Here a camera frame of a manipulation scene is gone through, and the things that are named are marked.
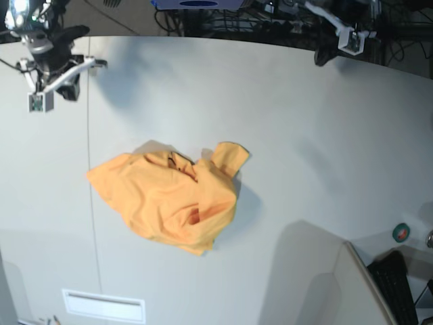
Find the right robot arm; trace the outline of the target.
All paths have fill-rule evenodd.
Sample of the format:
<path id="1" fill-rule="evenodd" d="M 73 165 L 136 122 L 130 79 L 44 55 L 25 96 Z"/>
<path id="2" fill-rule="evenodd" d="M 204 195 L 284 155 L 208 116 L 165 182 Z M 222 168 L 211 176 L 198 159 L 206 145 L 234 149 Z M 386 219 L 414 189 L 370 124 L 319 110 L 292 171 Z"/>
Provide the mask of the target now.
<path id="1" fill-rule="evenodd" d="M 63 25 L 67 1 L 8 1 L 7 4 L 5 32 L 21 40 L 32 56 L 31 60 L 22 60 L 11 67 L 26 77 L 36 72 L 36 92 L 85 62 L 83 55 L 72 53 L 72 47 L 76 39 L 89 33 L 89 28 Z"/>

